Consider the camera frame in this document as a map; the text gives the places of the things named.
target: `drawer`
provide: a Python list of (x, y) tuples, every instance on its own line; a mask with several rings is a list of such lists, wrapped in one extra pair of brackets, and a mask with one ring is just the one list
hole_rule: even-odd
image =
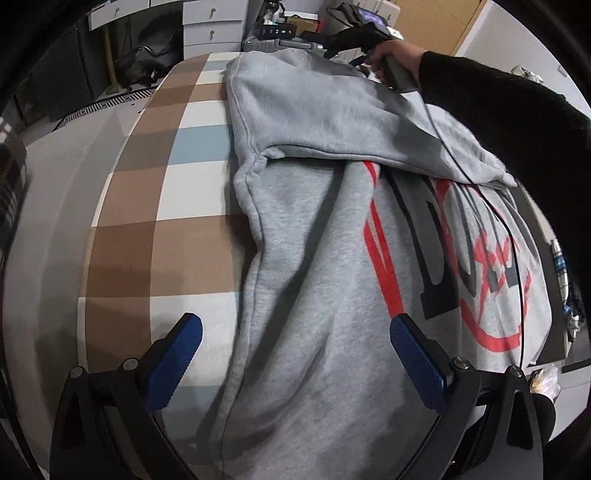
[(181, 0), (150, 0), (150, 6), (155, 7), (156, 5), (170, 4), (172, 2), (180, 2)]
[(113, 20), (150, 8), (150, 0), (115, 0), (99, 5), (88, 16), (91, 30), (99, 28)]
[(244, 22), (205, 22), (184, 26), (183, 45), (242, 41)]
[(248, 0), (197, 0), (183, 4), (183, 25), (246, 18)]
[(184, 59), (198, 57), (206, 53), (220, 53), (223, 51), (240, 51), (240, 42), (237, 43), (210, 43), (207, 45), (187, 45), (183, 48)]

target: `light blue square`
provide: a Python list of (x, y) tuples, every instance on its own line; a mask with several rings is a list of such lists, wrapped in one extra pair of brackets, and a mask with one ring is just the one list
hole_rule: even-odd
[(228, 160), (233, 153), (232, 127), (207, 125), (178, 129), (169, 165)]
[(230, 60), (210, 60), (205, 62), (203, 66), (203, 72), (209, 72), (210, 70), (226, 70), (228, 62)]

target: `wall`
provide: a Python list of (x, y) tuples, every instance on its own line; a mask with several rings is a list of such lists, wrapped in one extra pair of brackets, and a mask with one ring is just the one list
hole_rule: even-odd
[(559, 72), (558, 60), (527, 28), (492, 0), (482, 9), (457, 55), (505, 72), (523, 65), (540, 75), (548, 88), (561, 93), (573, 106), (591, 116), (591, 108), (577, 86), (570, 77)]

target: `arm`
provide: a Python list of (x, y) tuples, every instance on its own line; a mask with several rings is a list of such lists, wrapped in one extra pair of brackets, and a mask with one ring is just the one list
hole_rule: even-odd
[(523, 184), (553, 227), (583, 298), (591, 298), (591, 260), (585, 254), (589, 119), (562, 95), (530, 80), (397, 40), (379, 45), (372, 55), (378, 77), (376, 60), (387, 54), (413, 73), (425, 102), (466, 125)]
[(418, 76), (425, 101), (466, 125), (524, 184), (533, 168), (555, 170), (565, 149), (589, 151), (589, 119), (538, 83), (433, 52)]

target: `clothing pile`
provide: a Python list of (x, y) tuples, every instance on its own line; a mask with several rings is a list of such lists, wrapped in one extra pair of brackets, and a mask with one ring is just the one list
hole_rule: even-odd
[[(225, 478), (381, 479), (434, 420), (389, 341), (408, 313), (450, 356), (524, 365), (551, 323), (504, 165), (418, 93), (305, 51), (228, 67), (235, 189), (258, 252), (212, 437)], [(481, 197), (490, 201), (514, 237)]]

